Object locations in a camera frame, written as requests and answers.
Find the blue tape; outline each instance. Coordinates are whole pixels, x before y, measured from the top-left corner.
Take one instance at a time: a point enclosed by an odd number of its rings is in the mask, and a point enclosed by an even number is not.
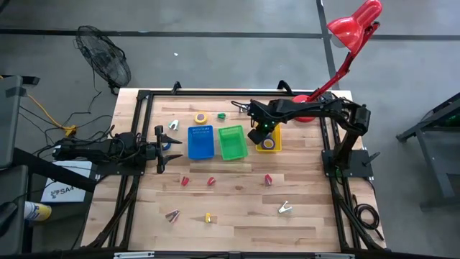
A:
[[[272,143],[271,147],[268,147],[268,146],[265,145],[265,141],[267,141],[267,140]],[[268,137],[268,138],[264,139],[264,141],[262,141],[262,143],[260,143],[260,146],[265,150],[273,150],[273,149],[275,149],[275,141],[271,137]]]
[[[163,150],[168,150],[171,147],[171,143],[166,143],[166,145],[163,145]]]

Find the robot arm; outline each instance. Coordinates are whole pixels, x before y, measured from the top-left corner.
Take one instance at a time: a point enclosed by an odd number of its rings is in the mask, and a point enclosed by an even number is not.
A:
[[[327,117],[334,119],[346,130],[344,140],[334,148],[334,164],[341,168],[349,167],[350,152],[358,137],[364,135],[369,127],[371,112],[366,105],[359,105],[343,98],[332,100],[294,103],[287,99],[271,100],[268,105],[256,100],[249,104],[232,104],[247,110],[252,126],[248,137],[255,144],[261,143],[279,123],[287,123],[296,117]]]
[[[162,126],[155,127],[155,135],[157,142],[141,141],[131,132],[115,134],[111,139],[104,141],[64,138],[56,142],[52,156],[56,160],[72,160],[82,157],[96,165],[111,163],[126,167],[137,167],[144,165],[148,160],[157,160],[157,173],[163,173],[166,163],[181,155],[163,156],[162,144],[182,144],[182,142],[164,134]]]

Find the yellow clip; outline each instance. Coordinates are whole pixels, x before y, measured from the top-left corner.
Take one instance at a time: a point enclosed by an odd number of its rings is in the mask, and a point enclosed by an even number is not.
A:
[[[72,125],[70,127],[63,127],[64,131],[65,131],[65,136],[66,137],[70,137],[70,136],[73,136],[77,133],[77,126],[75,125]]]
[[[206,217],[204,218],[204,222],[211,223],[211,213],[206,213]]]

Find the plastic basket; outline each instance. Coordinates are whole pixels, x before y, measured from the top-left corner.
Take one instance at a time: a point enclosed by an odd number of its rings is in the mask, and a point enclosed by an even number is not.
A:
[[[218,139],[221,144],[222,158],[224,160],[233,160],[247,156],[247,145],[241,125],[218,129]]]
[[[211,125],[188,128],[188,157],[194,160],[214,157],[214,133]]]
[[[281,124],[278,124],[273,130],[271,135],[273,141],[275,141],[275,148],[271,150],[266,150],[262,148],[260,144],[256,145],[256,150],[259,152],[266,152],[266,153],[273,153],[273,152],[280,152],[281,151]]]

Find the yellow basket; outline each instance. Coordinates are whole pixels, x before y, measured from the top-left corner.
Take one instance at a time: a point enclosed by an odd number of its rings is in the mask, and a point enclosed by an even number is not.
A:
[[[278,124],[275,127],[275,130],[272,132],[272,139],[275,141],[275,148],[272,150],[263,149],[260,144],[256,145],[256,150],[259,152],[273,153],[281,151],[281,124]]]

